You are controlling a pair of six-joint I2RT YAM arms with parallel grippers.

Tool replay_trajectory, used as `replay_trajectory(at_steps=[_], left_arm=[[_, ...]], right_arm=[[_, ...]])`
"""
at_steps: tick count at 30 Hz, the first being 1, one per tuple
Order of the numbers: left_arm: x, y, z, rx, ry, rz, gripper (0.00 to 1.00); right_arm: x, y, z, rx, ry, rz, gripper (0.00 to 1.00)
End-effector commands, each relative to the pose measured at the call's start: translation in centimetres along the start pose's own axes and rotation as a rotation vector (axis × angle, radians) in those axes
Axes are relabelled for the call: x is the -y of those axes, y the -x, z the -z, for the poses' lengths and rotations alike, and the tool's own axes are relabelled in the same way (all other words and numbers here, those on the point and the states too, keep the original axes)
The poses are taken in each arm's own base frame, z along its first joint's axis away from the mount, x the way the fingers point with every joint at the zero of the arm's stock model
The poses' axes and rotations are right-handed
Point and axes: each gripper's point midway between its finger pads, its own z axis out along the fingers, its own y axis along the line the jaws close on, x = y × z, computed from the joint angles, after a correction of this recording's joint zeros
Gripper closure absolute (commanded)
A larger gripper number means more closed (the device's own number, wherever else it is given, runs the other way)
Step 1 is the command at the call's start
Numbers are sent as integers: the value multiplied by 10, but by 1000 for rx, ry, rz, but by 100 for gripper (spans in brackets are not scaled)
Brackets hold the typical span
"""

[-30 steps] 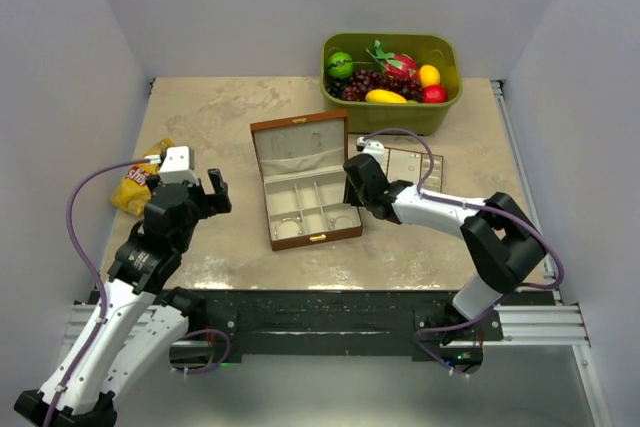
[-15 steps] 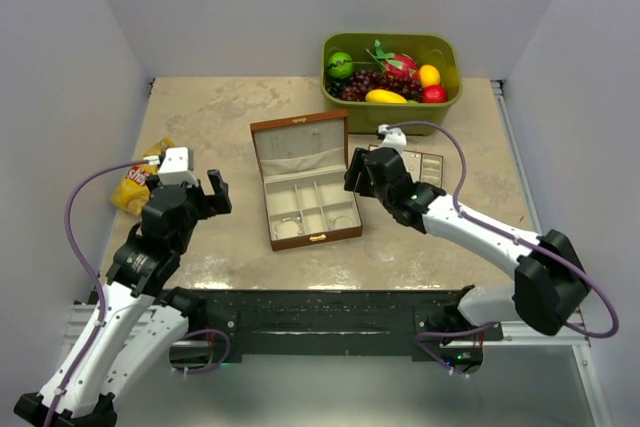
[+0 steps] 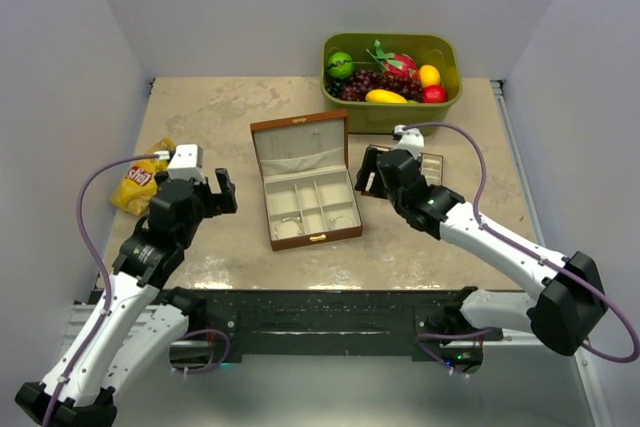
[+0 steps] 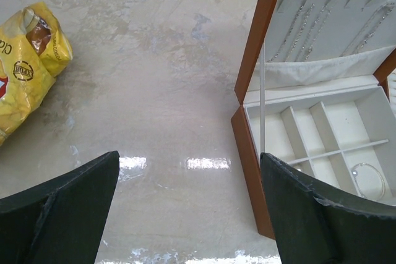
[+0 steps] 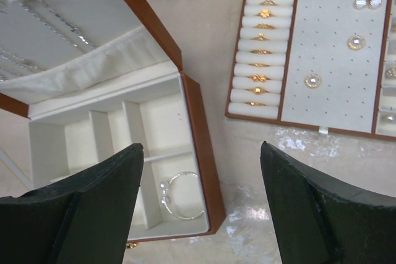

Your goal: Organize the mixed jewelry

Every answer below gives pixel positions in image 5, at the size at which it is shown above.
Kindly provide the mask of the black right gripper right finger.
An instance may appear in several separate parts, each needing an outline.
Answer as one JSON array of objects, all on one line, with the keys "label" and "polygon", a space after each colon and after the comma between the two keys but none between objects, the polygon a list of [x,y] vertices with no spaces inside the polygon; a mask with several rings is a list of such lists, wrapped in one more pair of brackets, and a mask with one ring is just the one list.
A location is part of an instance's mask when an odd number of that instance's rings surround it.
[{"label": "black right gripper right finger", "polygon": [[260,166],[283,263],[395,263],[395,198],[343,182],[268,142]]}]

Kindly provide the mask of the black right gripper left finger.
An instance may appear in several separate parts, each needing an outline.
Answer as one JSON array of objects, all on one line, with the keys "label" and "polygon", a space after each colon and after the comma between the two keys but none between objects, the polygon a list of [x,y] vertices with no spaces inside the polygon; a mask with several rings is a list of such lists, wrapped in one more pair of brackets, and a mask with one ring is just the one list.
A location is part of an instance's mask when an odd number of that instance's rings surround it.
[{"label": "black right gripper left finger", "polygon": [[139,143],[1,199],[2,263],[121,263],[144,167]]}]

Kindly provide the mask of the brown jewelry box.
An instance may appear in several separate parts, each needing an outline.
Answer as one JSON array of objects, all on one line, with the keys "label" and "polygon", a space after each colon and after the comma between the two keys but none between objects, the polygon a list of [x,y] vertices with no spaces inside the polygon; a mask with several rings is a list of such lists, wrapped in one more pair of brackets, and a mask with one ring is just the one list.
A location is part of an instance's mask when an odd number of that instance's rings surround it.
[{"label": "brown jewelry box", "polygon": [[[144,169],[129,242],[215,234],[225,217],[200,85],[147,0],[1,0],[1,109],[28,122],[29,189],[65,179],[132,143]],[[160,203],[171,186],[183,221]]]}]

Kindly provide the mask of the brown ring earring tray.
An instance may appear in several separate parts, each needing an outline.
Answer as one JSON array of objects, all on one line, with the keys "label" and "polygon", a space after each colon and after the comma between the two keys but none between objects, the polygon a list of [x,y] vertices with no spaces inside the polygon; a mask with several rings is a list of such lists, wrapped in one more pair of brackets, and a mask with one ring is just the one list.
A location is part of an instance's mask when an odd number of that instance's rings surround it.
[{"label": "brown ring earring tray", "polygon": [[[395,139],[395,0],[243,0],[229,118]],[[357,33],[366,46],[352,51]],[[308,88],[308,74],[321,76]]]}]

